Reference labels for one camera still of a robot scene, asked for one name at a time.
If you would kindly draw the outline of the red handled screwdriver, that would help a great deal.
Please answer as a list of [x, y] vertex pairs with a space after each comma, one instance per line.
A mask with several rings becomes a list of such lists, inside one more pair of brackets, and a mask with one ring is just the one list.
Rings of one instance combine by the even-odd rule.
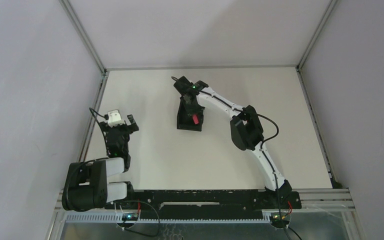
[[199, 120], [199, 117], [197, 114], [192, 115], [192, 120], [193, 120], [195, 125], [198, 125], [200, 123], [200, 120]]

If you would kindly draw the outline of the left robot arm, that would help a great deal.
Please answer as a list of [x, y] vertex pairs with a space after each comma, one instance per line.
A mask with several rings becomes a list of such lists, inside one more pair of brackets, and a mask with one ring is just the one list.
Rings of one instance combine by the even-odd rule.
[[104, 208], [114, 201], [125, 209], [135, 205], [137, 196], [129, 181], [109, 180], [130, 169], [130, 136], [139, 130], [139, 126], [131, 114], [127, 120], [129, 123], [116, 110], [108, 112], [107, 120], [98, 124], [103, 133], [106, 156], [69, 165], [61, 198], [64, 210], [86, 212]]

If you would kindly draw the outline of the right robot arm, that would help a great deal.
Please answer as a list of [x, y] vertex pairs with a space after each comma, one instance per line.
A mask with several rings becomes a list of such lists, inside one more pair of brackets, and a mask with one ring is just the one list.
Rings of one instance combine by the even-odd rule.
[[176, 116], [179, 130], [202, 131], [204, 111], [216, 110], [227, 115], [230, 138], [241, 151], [251, 153], [261, 167], [269, 203], [282, 208], [289, 201], [292, 187], [271, 158], [266, 143], [278, 136], [279, 126], [270, 118], [257, 113], [251, 106], [233, 103], [201, 80], [193, 83], [185, 76], [172, 77], [174, 88], [180, 94]]

